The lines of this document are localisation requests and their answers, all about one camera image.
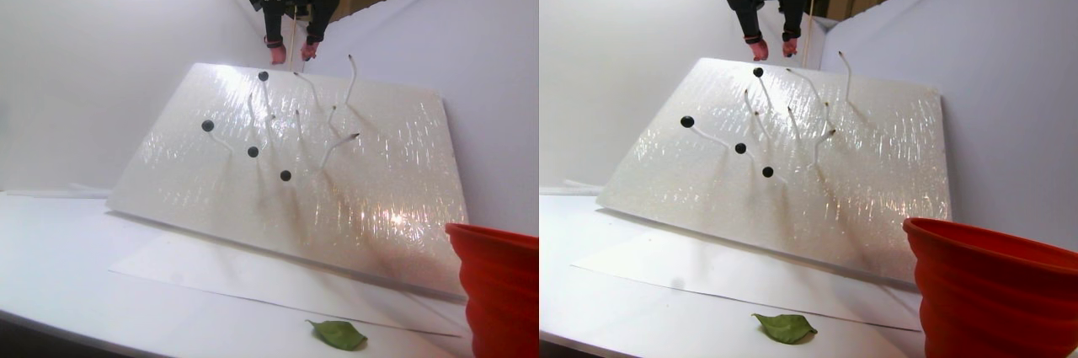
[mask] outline white paper sheet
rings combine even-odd
[[[789,311],[921,330],[921,294],[847,278],[765,251],[662,230],[572,265],[666,288]]]
[[[469,334],[467,322],[454,322],[434,308],[450,302],[178,233],[161,235],[109,271],[375,325],[454,336]]]

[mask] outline white table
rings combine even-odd
[[[469,335],[421,335],[359,322],[355,327],[376,343],[360,353],[336,350],[304,320],[338,318],[107,271],[166,230],[108,214],[103,199],[0,192],[0,319],[134,356],[470,355]],[[428,302],[466,322],[464,305]]]
[[[602,356],[637,357],[923,357],[924,333],[821,316],[802,345],[778,344],[752,313],[778,308],[637,283],[572,262],[661,228],[598,211],[594,196],[540,196],[540,338]]]

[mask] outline white tube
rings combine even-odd
[[[823,143],[828,138],[831,138],[831,136],[834,136],[834,133],[835,133],[835,129],[828,130],[826,134],[824,134],[823,136],[820,136],[819,139],[816,139],[816,146],[813,147],[813,151],[812,151],[812,165],[813,166],[815,166],[816,163],[819,163],[819,144]]]
[[[351,98],[351,88],[356,85],[356,60],[351,58],[351,54],[348,55],[348,63],[351,65],[351,81],[348,82],[348,93],[344,96],[344,105],[347,107],[348,99]],[[333,110],[330,111],[330,116],[326,119],[326,123],[329,124],[333,121],[333,113],[336,112],[337,107],[334,106]]]
[[[849,61],[846,61],[846,55],[843,55],[842,51],[839,51],[839,57],[842,58],[843,64],[846,64],[846,94],[843,96],[843,100],[849,102],[849,80],[854,77],[854,69],[849,68]]]
[[[273,109],[270,108],[270,84],[266,84],[266,82],[264,82],[264,81],[262,82],[262,102],[265,104],[265,106],[266,106],[266,118],[265,119],[266,120],[272,120],[272,119],[277,118],[277,115],[274,115]]]
[[[213,135],[212,132],[207,132],[206,135],[209,135],[210,139],[213,139],[213,141],[216,141],[218,143],[221,143],[221,146],[223,146],[225,149],[229,149],[229,155],[232,155],[232,153],[236,152],[236,150],[232,149],[232,147],[229,146],[229,143],[225,143],[224,140],[221,140],[221,138],[218,138],[217,135]]]
[[[700,128],[697,128],[695,126],[690,127],[689,130],[692,130],[692,132],[696,133],[696,135],[703,136],[704,139],[707,139],[707,140],[714,141],[716,143],[722,144],[722,147],[727,148],[727,150],[730,149],[730,144],[727,144],[727,142],[723,141],[723,139],[719,139],[719,138],[714,137],[711,135],[705,134],[703,130],[700,130]]]
[[[771,104],[771,94],[768,94],[768,86],[763,85],[763,78],[756,78],[756,80],[759,80],[760,86],[763,87],[763,96],[768,99],[768,108],[770,108],[771,111],[774,111],[775,105]]]
[[[748,88],[745,90],[745,106],[748,107],[748,113],[756,119],[756,122],[760,124],[760,130],[763,132],[763,136],[771,140],[771,135],[768,134],[768,128],[763,126],[763,120],[760,119],[760,113],[752,110],[752,105],[748,102]]]
[[[318,102],[318,93],[315,92],[315,83],[312,82],[310,80],[307,80],[307,78],[303,77],[299,72],[293,71],[292,74],[295,74],[295,77],[300,78],[300,80],[303,80],[307,82],[307,85],[310,85],[310,96],[315,98],[315,102]]]
[[[801,73],[798,73],[798,72],[796,72],[793,70],[790,70],[790,69],[786,69],[786,71],[792,73],[793,75],[802,78],[806,82],[808,82],[808,87],[812,88],[812,94],[816,96],[816,100],[819,101],[819,106],[824,108],[824,132],[827,132],[828,129],[830,129],[831,128],[831,105],[829,102],[825,101],[824,97],[820,97],[819,92],[816,91],[816,85],[813,84],[813,82],[812,82],[811,79],[808,79],[807,77],[805,77],[805,75],[803,75]]]
[[[333,146],[331,146],[329,149],[326,150],[326,154],[322,155],[322,163],[320,163],[318,165],[318,169],[321,170],[322,168],[326,168],[326,162],[328,162],[330,160],[330,153],[334,149],[336,149],[341,144],[344,144],[344,143],[348,142],[349,140],[355,140],[358,137],[359,137],[359,134],[351,134],[351,135],[348,135],[344,139],[340,139],[336,143],[333,143]]]

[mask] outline red plastic container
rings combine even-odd
[[[1063,358],[1078,348],[1078,253],[907,219],[927,358]]]
[[[539,237],[450,223],[476,358],[539,356]]]

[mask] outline glittery board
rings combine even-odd
[[[441,98],[357,80],[346,106],[349,79],[270,71],[263,88],[260,72],[193,66],[108,207],[462,294],[444,225],[468,217]]]
[[[846,73],[701,59],[598,203],[913,281],[902,220],[951,214],[939,93],[858,77],[856,58],[849,60],[855,75],[847,102]]]

